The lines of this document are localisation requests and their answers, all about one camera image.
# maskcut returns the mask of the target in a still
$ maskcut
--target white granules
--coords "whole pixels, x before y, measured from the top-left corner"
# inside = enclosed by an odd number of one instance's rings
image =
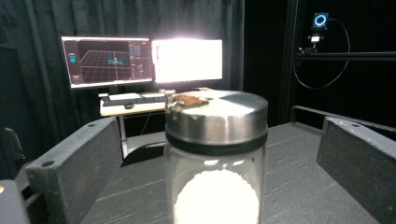
[[[257,224],[259,200],[237,173],[204,171],[178,194],[174,214],[176,224]]]

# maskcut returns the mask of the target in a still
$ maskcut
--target computer keyboard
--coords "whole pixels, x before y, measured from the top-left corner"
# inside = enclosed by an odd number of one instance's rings
[[[107,98],[107,99],[105,99],[103,106],[153,104],[153,103],[165,102],[167,99],[168,99],[167,95],[151,96],[151,97],[143,97],[142,96],[139,98],[119,99],[119,100],[110,100],[109,98]]]

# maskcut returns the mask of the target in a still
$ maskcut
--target desk leg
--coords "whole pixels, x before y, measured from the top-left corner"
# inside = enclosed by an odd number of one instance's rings
[[[119,117],[119,124],[120,124],[120,133],[121,133],[122,157],[125,159],[125,157],[128,155],[128,145],[126,142],[125,124],[124,124],[124,120],[123,120],[123,115],[118,115],[118,117]]]

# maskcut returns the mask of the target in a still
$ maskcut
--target white desk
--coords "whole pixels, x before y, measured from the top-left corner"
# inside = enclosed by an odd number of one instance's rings
[[[100,115],[102,117],[108,117],[108,116],[119,117],[123,158],[125,158],[129,153],[127,137],[125,134],[124,115],[161,111],[165,109],[165,103],[134,105],[132,109],[125,109],[123,105],[103,106],[103,102],[104,102],[103,100],[100,100]]]

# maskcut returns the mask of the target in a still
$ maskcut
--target monitor screen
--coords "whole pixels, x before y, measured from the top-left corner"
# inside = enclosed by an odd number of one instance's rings
[[[152,40],[151,55],[158,83],[222,79],[221,40]]]
[[[146,38],[63,36],[62,43],[71,89],[153,80]]]

